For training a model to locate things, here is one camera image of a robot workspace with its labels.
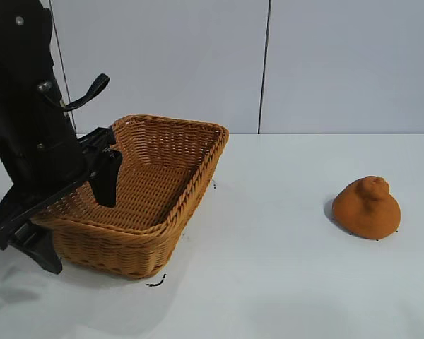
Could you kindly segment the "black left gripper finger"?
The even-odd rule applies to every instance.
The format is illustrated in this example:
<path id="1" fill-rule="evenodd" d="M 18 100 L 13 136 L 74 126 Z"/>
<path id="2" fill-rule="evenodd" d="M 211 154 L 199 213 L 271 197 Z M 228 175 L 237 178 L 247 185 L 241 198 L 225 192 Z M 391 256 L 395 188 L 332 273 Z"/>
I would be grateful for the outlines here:
<path id="1" fill-rule="evenodd" d="M 54 249 L 53 232 L 27 222 L 16 230 L 16 248 L 30 257 L 43 270 L 60 274 L 63 266 Z"/>

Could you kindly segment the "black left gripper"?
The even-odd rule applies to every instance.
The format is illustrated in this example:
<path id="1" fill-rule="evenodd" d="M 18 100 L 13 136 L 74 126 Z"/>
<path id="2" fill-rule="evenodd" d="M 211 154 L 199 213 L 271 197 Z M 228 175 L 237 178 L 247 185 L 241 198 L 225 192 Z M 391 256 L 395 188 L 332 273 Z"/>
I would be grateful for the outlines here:
<path id="1" fill-rule="evenodd" d="M 0 249 L 16 247 L 17 229 L 86 182 L 99 205 L 116 206 L 122 154 L 113 130 L 78 137 L 60 97 L 47 64 L 0 61 L 0 160 L 12 181 L 0 201 Z"/>

